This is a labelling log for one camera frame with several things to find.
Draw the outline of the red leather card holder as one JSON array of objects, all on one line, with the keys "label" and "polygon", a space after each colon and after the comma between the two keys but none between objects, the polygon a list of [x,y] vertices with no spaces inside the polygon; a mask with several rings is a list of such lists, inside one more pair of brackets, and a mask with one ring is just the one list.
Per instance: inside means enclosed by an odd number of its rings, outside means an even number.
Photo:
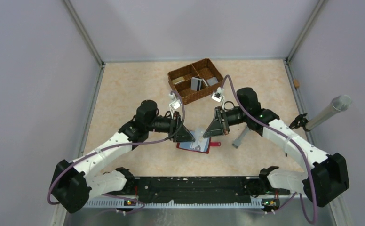
[{"label": "red leather card holder", "polygon": [[211,138],[204,138],[205,131],[203,129],[190,130],[190,133],[194,136],[195,141],[178,143],[176,145],[177,149],[209,154],[210,148],[221,147],[221,142],[212,142]]}]

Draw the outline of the white credit card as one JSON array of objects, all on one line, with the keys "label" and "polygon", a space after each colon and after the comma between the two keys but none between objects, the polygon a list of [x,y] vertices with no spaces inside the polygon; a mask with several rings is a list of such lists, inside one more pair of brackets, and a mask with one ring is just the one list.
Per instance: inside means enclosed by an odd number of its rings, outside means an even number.
[{"label": "white credit card", "polygon": [[191,143],[191,149],[201,153],[205,153],[207,151],[209,139],[203,137],[204,133],[205,131],[203,129],[195,129],[195,142]]}]

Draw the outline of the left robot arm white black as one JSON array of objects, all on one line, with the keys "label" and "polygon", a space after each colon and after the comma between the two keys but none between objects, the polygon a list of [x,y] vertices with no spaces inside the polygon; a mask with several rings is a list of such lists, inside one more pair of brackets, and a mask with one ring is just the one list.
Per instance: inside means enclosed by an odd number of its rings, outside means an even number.
[{"label": "left robot arm white black", "polygon": [[140,145],[167,140],[194,142],[194,136],[184,126],[185,113],[179,113],[178,108],[184,108],[184,105],[174,98],[169,104],[169,111],[161,116],[155,101],[142,101],[133,118],[106,142],[71,162],[62,160],[56,165],[47,202],[60,204],[68,213],[75,213],[94,197],[113,191],[125,195],[131,193],[134,182],[127,169],[118,168],[101,176],[98,173]]}]

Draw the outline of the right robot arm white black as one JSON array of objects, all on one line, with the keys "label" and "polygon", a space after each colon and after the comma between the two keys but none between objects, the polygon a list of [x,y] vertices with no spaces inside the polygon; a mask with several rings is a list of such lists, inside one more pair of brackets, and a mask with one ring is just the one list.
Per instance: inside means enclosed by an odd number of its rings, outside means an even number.
[{"label": "right robot arm white black", "polygon": [[250,130],[282,148],[304,171],[288,171],[277,166],[262,169],[259,189],[263,193],[285,189],[305,194],[318,207],[324,207],[349,189],[347,163],[341,154],[318,149],[292,131],[277,114],[261,107],[252,88],[241,88],[236,96],[240,105],[229,110],[216,107],[203,136],[227,135],[231,126],[245,123]]}]

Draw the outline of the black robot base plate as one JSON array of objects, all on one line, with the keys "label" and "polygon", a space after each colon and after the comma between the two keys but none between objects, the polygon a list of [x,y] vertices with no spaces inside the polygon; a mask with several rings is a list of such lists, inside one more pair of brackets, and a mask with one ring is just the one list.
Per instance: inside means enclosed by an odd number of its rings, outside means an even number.
[{"label": "black robot base plate", "polygon": [[260,196],[290,195],[285,189],[267,188],[258,177],[135,177],[116,196],[131,196],[145,204],[250,203]]}]

